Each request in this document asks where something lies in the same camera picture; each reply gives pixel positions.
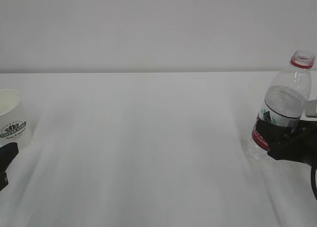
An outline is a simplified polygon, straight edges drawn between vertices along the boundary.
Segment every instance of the cup rim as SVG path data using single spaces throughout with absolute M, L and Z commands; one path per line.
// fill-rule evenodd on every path
M 17 100 L 17 103 L 16 103 L 11 109 L 9 109 L 9 110 L 6 111 L 6 112 L 0 113 L 0 117 L 3 116 L 3 115 L 8 114 L 9 112 L 11 112 L 14 108 L 16 108 L 16 107 L 19 105 L 19 103 L 20 103 L 20 101 L 21 101 L 21 94 L 20 94 L 19 91 L 13 90 L 13 89 L 1 89 L 1 90 L 0 90 L 0 93 L 3 92 L 3 91 L 11 91 L 11 92 L 16 93 L 16 94 L 18 95 L 18 100 Z

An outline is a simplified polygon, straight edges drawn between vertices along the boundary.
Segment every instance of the black cable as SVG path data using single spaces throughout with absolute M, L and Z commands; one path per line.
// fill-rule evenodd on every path
M 317 155 L 315 156 L 315 158 L 312 162 L 312 169 L 311 169 L 311 184 L 312 184 L 313 193 L 314 193 L 315 198 L 317 200 L 316 168 L 317 168 Z

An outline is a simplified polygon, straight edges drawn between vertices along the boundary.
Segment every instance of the cup logo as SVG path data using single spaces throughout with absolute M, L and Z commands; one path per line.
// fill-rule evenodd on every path
M 0 138 L 5 139 L 18 139 L 23 135 L 25 131 L 26 121 L 14 121 L 5 125 L 0 130 Z

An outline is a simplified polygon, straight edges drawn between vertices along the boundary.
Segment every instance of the clear plastic bottle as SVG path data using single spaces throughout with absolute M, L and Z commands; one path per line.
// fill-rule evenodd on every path
M 277 126 L 295 129 L 300 120 L 312 87 L 310 68 L 315 55 L 297 50 L 290 61 L 290 66 L 281 71 L 268 88 L 264 103 L 257 120 L 261 119 Z M 254 126 L 249 150 L 261 160 L 271 159 L 267 155 L 268 143 Z

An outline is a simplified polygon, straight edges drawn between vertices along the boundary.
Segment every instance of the white wall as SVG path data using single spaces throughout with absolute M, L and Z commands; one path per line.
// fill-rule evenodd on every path
M 0 71 L 275 70 L 317 0 L 0 0 Z

